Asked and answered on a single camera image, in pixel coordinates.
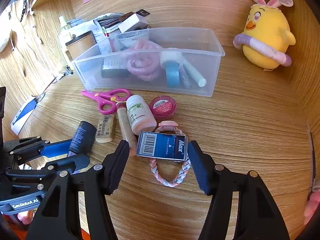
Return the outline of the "dark purple lipstick tube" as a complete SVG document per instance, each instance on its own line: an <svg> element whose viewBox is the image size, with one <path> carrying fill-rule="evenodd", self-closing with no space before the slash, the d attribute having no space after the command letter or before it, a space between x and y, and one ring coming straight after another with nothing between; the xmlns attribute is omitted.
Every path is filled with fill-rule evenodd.
<svg viewBox="0 0 320 240"><path fill-rule="evenodd" d="M91 152L97 129L86 121L81 121L69 147L68 157Z"/></svg>

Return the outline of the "blue Max staples box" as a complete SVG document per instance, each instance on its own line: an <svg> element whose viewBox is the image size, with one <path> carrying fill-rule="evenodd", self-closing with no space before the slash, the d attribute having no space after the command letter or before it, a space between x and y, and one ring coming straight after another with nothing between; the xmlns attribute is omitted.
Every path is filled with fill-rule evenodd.
<svg viewBox="0 0 320 240"><path fill-rule="evenodd" d="M178 134L142 132L139 135L136 155L145 158L186 161L188 138Z"/></svg>

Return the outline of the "pink knitted cloth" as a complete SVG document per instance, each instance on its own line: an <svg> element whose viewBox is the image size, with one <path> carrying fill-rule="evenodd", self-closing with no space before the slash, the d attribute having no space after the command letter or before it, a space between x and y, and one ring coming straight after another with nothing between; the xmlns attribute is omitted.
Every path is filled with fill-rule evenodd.
<svg viewBox="0 0 320 240"><path fill-rule="evenodd" d="M127 48L127 70L137 78L152 82L161 73L160 53L163 48L149 40L139 40L134 46Z"/></svg>

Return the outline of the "blue tape roll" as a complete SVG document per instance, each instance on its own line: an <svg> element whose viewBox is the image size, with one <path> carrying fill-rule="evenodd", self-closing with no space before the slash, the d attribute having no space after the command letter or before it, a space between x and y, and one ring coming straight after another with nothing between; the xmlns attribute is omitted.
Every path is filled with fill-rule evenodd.
<svg viewBox="0 0 320 240"><path fill-rule="evenodd" d="M165 63L165 73L168 87L178 87L180 85L180 64L176 61Z"/></svg>

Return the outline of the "beige bandage roll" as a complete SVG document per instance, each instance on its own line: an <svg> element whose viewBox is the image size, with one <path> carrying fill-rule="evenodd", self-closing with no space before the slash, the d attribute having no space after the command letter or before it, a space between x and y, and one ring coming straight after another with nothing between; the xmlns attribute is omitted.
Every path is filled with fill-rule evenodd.
<svg viewBox="0 0 320 240"><path fill-rule="evenodd" d="M183 65L184 57L180 51L164 50L160 54L160 65L165 69L165 64L168 62L176 62L179 66Z"/></svg>

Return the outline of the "pale green stick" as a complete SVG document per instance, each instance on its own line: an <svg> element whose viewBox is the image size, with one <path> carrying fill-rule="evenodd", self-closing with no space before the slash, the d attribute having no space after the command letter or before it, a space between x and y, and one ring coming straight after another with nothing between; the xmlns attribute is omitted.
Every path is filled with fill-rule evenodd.
<svg viewBox="0 0 320 240"><path fill-rule="evenodd" d="M187 73L191 76L191 78L197 83L199 87L204 87L207 84L207 80L189 61L184 59L183 65Z"/></svg>

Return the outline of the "beige AB glue stick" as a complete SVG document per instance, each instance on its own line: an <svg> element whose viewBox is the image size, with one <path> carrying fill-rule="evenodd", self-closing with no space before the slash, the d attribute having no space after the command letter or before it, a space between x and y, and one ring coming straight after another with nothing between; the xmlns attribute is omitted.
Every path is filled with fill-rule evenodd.
<svg viewBox="0 0 320 240"><path fill-rule="evenodd" d="M116 117L114 114L105 115L99 118L95 140L98 143L108 143L114 139Z"/></svg>

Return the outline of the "blue white carton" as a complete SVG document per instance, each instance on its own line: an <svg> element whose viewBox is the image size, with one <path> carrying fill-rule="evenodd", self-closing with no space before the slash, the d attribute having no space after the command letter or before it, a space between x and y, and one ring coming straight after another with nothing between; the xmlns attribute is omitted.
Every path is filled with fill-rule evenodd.
<svg viewBox="0 0 320 240"><path fill-rule="evenodd" d="M25 122L28 120L29 116L33 113L34 109L38 104L38 99L36 97L29 98L18 110L14 116L10 126L11 130L18 135L24 126Z"/></svg>

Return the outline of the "pink foot-shaped toy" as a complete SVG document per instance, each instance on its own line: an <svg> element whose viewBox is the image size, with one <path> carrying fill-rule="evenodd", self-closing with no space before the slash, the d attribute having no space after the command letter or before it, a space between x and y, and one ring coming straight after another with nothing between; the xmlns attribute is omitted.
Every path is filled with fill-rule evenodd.
<svg viewBox="0 0 320 240"><path fill-rule="evenodd" d="M315 213L320 202L320 192L319 185L315 185L312 193L310 194L309 200L306 202L306 207L304 211L304 225L308 224L313 214Z"/></svg>

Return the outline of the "pink scissors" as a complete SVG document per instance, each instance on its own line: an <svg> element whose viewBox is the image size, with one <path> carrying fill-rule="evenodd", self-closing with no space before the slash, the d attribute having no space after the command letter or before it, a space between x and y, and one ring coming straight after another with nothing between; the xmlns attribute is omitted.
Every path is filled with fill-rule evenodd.
<svg viewBox="0 0 320 240"><path fill-rule="evenodd" d="M131 96L131 92L123 88L106 92L94 92L84 89L81 91L81 95L97 102L98 110L101 114L109 115L117 110L116 103L126 101Z"/></svg>

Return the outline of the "beige concealer tube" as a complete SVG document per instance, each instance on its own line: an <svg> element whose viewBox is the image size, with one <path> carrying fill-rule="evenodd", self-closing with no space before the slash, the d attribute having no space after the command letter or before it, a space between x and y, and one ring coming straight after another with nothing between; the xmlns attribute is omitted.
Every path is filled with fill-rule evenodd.
<svg viewBox="0 0 320 240"><path fill-rule="evenodd" d="M129 156L135 156L137 150L137 138L136 135L133 133L130 122L127 116L127 108L125 102L117 102L117 116L119 120L119 126L121 130L121 135L123 140L126 140L129 143Z"/></svg>

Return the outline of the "white pill bottle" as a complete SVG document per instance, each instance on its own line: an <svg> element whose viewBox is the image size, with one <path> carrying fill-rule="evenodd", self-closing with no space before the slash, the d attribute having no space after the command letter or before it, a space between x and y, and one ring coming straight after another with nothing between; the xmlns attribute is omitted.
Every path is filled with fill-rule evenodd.
<svg viewBox="0 0 320 240"><path fill-rule="evenodd" d="M126 101L126 107L129 123L135 135L153 132L156 129L157 121L140 95L130 96Z"/></svg>

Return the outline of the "brown lidded mug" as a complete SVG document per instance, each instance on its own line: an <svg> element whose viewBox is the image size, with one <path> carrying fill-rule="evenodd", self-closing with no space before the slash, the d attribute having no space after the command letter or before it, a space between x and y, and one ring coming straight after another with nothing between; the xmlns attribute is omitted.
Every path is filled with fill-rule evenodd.
<svg viewBox="0 0 320 240"><path fill-rule="evenodd" d="M65 46L67 48L71 60L74 60L95 44L96 41L94 35L90 30L66 42Z"/></svg>

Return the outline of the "red round tin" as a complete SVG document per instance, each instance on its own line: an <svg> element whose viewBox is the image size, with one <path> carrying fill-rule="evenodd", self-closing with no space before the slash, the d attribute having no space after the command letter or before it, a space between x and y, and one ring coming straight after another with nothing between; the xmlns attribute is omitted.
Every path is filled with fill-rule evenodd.
<svg viewBox="0 0 320 240"><path fill-rule="evenodd" d="M155 97L149 104L151 113L156 120L168 120L172 118L176 112L176 101L166 95Z"/></svg>

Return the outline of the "yellow green spray bottle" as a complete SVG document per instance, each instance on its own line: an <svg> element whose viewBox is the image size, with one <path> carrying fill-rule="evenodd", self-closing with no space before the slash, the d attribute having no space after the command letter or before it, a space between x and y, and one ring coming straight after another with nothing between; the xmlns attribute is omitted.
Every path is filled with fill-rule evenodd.
<svg viewBox="0 0 320 240"><path fill-rule="evenodd" d="M59 33L59 41L61 46L65 46L65 44L72 40L72 35L69 32L70 25L66 22L63 16L59 17L60 21L60 33Z"/></svg>

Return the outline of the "white bowl of trinkets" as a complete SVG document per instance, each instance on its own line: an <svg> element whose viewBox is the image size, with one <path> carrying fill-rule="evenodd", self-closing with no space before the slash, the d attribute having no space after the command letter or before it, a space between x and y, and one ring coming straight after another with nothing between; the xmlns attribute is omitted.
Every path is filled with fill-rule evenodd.
<svg viewBox="0 0 320 240"><path fill-rule="evenodd" d="M117 41L124 48L134 46L139 40L149 40L149 30L135 30L118 34Z"/></svg>

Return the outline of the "stack of papers and books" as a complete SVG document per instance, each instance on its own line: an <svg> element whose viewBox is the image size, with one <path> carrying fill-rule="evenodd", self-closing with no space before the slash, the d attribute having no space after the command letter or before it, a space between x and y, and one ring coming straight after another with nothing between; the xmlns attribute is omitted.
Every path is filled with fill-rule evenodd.
<svg viewBox="0 0 320 240"><path fill-rule="evenodd" d="M112 39L118 34L121 34L118 25L134 13L139 14L145 18L150 14L149 12L140 9L137 12L128 12L126 14L107 13L86 22L82 21L82 19L79 18L67 23L70 25L69 32L72 35L72 39L91 30L96 41L96 44L93 47L97 48L98 52L102 54L108 54L116 50L115 44ZM62 47L65 52L68 53L66 46Z"/></svg>

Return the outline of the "small white box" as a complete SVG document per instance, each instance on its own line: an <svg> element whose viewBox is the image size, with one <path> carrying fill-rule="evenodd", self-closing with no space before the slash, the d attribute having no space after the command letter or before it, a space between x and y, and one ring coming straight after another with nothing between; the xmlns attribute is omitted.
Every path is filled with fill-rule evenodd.
<svg viewBox="0 0 320 240"><path fill-rule="evenodd" d="M145 17L134 13L133 15L128 17L126 20L121 22L121 24L118 25L118 28L121 33L125 33L127 31L134 31L137 28L144 28L147 25L149 25L149 23Z"/></svg>

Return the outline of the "clear plastic storage box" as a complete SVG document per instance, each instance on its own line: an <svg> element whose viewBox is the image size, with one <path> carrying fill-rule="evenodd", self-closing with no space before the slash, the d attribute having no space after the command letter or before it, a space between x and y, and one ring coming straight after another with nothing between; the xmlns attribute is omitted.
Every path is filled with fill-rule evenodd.
<svg viewBox="0 0 320 240"><path fill-rule="evenodd" d="M224 55L210 29L167 27L106 38L73 63L87 90L125 88L211 97Z"/></svg>

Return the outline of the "yellow chick plush toy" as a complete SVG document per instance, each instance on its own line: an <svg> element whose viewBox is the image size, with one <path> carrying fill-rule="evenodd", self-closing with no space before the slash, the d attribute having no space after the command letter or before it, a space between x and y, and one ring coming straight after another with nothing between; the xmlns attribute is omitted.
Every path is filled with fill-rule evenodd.
<svg viewBox="0 0 320 240"><path fill-rule="evenodd" d="M292 60L286 51L296 44L296 38L279 7L292 7L293 0L253 1L244 31L236 35L233 45L242 50L248 61L265 71L279 65L290 66Z"/></svg>

